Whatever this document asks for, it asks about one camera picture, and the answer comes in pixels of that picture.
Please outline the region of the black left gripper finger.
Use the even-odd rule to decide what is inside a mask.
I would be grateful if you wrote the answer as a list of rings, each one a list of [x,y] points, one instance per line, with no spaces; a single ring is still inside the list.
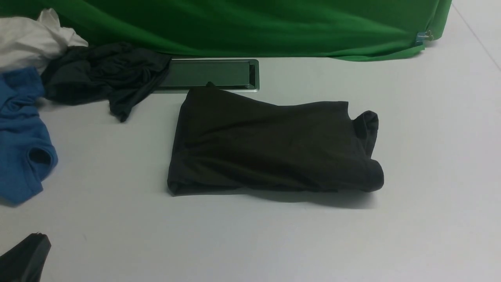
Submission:
[[[1,282],[39,282],[51,243],[32,233],[0,257]]]

